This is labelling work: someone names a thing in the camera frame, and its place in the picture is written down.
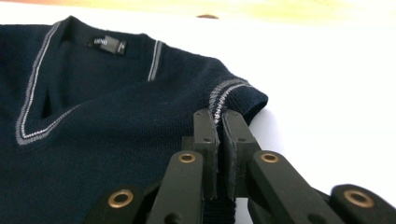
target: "clothing label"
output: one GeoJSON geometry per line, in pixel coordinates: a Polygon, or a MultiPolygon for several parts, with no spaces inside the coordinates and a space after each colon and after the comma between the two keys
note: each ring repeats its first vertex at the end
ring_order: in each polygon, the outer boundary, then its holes
{"type": "Polygon", "coordinates": [[[93,49],[101,49],[113,54],[123,55],[125,54],[125,50],[126,50],[126,41],[125,40],[119,41],[116,38],[105,35],[105,36],[93,37],[90,41],[88,41],[87,47],[93,49]]]}

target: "neckline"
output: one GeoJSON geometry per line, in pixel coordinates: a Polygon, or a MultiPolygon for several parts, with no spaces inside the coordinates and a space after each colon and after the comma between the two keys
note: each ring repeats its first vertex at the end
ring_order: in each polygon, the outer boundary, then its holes
{"type": "MultiPolygon", "coordinates": [[[[32,65],[31,74],[27,83],[24,104],[16,122],[16,140],[20,146],[30,145],[33,142],[47,138],[60,123],[62,123],[77,108],[83,105],[83,103],[71,105],[65,108],[63,111],[54,113],[43,119],[35,117],[35,113],[32,113],[32,110],[35,106],[38,104],[40,104],[40,106],[43,105],[42,102],[39,102],[41,98],[45,96],[43,96],[42,90],[38,90],[39,88],[37,86],[43,85],[42,82],[45,82],[45,73],[50,73],[50,71],[43,71],[45,70],[45,63],[48,63],[48,60],[51,60],[50,56],[54,55],[53,53],[57,53],[57,48],[65,38],[70,37],[69,35],[75,35],[73,33],[70,34],[69,32],[72,27],[71,24],[74,24],[77,27],[77,30],[79,30],[79,32],[77,32],[78,34],[84,34],[84,30],[90,29],[94,33],[109,33],[121,36],[129,36],[131,38],[144,39],[148,42],[146,45],[147,50],[151,49],[152,53],[148,54],[149,56],[147,56],[146,59],[146,61],[149,63],[148,69],[146,69],[147,74],[142,76],[145,78],[145,81],[150,82],[155,80],[155,77],[158,73],[159,60],[163,47],[163,43],[161,41],[153,40],[147,35],[143,34],[130,35],[96,29],[72,16],[63,21],[56,22],[46,33],[42,41],[41,48],[38,51],[32,65]]],[[[75,35],[75,37],[86,38],[86,36],[78,36],[78,34],[75,35]]],[[[142,50],[143,49],[141,49],[139,52],[133,51],[134,53],[129,53],[127,56],[130,58],[139,58],[139,54],[142,53],[142,50]]]]}

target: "white surface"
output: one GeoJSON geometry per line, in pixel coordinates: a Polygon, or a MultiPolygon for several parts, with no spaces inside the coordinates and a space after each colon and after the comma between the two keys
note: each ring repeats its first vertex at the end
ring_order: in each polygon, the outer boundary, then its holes
{"type": "MultiPolygon", "coordinates": [[[[212,21],[127,11],[0,2],[0,23],[89,25],[153,38],[222,60],[269,96],[250,128],[314,188],[341,184],[396,206],[396,26],[212,21]]],[[[249,223],[246,201],[237,222],[249,223]]]]}

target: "gray striped trim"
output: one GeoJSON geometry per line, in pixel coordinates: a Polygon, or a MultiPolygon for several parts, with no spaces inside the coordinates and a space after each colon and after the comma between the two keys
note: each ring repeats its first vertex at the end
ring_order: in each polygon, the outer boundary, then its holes
{"type": "Polygon", "coordinates": [[[62,114],[59,118],[53,121],[47,128],[43,130],[36,131],[34,133],[26,133],[25,131],[25,124],[26,119],[29,114],[30,107],[32,106],[32,102],[35,97],[35,85],[37,83],[37,78],[40,70],[41,63],[43,62],[43,58],[47,52],[47,49],[50,45],[50,41],[52,36],[55,34],[59,27],[60,23],[55,23],[49,32],[46,34],[43,45],[41,46],[40,51],[38,52],[35,62],[33,64],[32,74],[30,75],[28,86],[26,89],[26,96],[25,102],[21,109],[21,114],[18,117],[17,124],[16,124],[16,138],[19,145],[27,145],[30,144],[38,139],[45,138],[50,132],[61,122],[64,117],[66,117],[72,110],[76,108],[76,106],[64,114],[62,114]]]}
{"type": "Polygon", "coordinates": [[[225,105],[225,101],[227,99],[227,96],[230,94],[231,91],[239,88],[239,87],[250,87],[250,84],[246,82],[245,80],[241,79],[231,79],[227,81],[221,82],[211,93],[210,93],[210,99],[209,99],[209,109],[213,113],[213,118],[214,122],[216,125],[218,125],[220,119],[221,119],[221,109],[225,105]]]}
{"type": "Polygon", "coordinates": [[[157,40],[155,42],[154,51],[152,53],[152,62],[148,73],[148,81],[153,81],[157,76],[158,64],[160,61],[162,48],[163,48],[163,42],[157,40]]]}

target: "navy blue shirt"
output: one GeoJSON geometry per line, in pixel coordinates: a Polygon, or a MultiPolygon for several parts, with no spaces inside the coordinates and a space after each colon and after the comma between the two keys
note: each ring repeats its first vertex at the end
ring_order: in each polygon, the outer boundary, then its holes
{"type": "MultiPolygon", "coordinates": [[[[267,100],[219,60],[147,35],[73,17],[2,25],[0,220],[81,223],[105,191],[160,180],[195,111],[220,125],[229,108],[250,123],[267,100]]],[[[205,209],[205,223],[232,214],[205,209]]]]}

